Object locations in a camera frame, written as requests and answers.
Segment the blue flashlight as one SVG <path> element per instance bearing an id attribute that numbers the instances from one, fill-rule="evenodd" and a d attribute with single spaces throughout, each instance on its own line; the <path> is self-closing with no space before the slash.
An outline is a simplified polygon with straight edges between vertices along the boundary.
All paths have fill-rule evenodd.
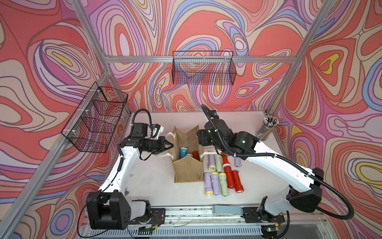
<path id="1" fill-rule="evenodd" d="M 188 153 L 188 149 L 186 147 L 181 147 L 180 148 L 180 158 L 179 159 L 183 159 L 184 157 L 186 157 L 187 153 Z"/>

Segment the brown burlap tote bag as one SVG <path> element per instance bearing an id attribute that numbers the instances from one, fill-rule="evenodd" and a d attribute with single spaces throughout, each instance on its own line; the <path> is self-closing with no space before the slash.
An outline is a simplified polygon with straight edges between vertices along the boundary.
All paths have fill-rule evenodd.
<path id="1" fill-rule="evenodd" d="M 179 128 L 174 127 L 173 130 L 166 136 L 166 139 L 173 143 L 174 147 L 167 152 L 162 153 L 161 156 L 170 157 L 171 165 L 174 170 L 175 183 L 193 183 L 204 181 L 208 150 L 198 144 L 198 130 L 200 130 L 198 125 L 188 132 L 183 132 Z M 181 147 L 186 147 L 188 149 L 188 153 L 191 154 L 193 151 L 198 151 L 200 161 L 190 156 L 179 159 Z"/>

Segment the red white flashlight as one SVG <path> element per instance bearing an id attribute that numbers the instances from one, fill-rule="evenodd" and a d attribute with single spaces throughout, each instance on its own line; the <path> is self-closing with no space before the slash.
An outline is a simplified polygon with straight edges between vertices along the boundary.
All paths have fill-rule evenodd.
<path id="1" fill-rule="evenodd" d="M 225 167 L 229 167 L 230 166 L 230 163 L 229 163 L 229 160 L 228 160 L 228 155 L 224 152 L 221 153 L 221 156 L 222 156 L 222 160 L 223 160 L 223 168 Z"/>

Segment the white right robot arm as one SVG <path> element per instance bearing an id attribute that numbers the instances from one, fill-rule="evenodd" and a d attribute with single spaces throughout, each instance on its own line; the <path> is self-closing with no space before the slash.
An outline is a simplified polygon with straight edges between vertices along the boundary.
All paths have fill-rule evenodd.
<path id="1" fill-rule="evenodd" d="M 240 131 L 234 133 L 222 119 L 213 119 L 197 132 L 198 143 L 214 146 L 221 152 L 257 164 L 286 183 L 287 188 L 276 195 L 265 196 L 258 213 L 265 217 L 277 216 L 290 209 L 313 213 L 321 202 L 320 183 L 312 176 L 323 177 L 321 169 L 294 166 L 292 161 L 270 149 L 254 135 Z"/>

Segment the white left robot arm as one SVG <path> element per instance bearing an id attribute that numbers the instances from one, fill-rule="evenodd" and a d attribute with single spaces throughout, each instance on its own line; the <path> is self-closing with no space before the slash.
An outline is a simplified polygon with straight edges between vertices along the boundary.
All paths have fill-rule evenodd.
<path id="1" fill-rule="evenodd" d="M 125 198 L 127 181 L 143 152 L 156 155 L 173 147 L 164 136 L 158 139 L 126 137 L 119 145 L 119 156 L 109 176 L 97 192 L 87 196 L 86 208 L 91 229 L 124 230 L 131 221 L 150 221 L 149 200 Z"/>

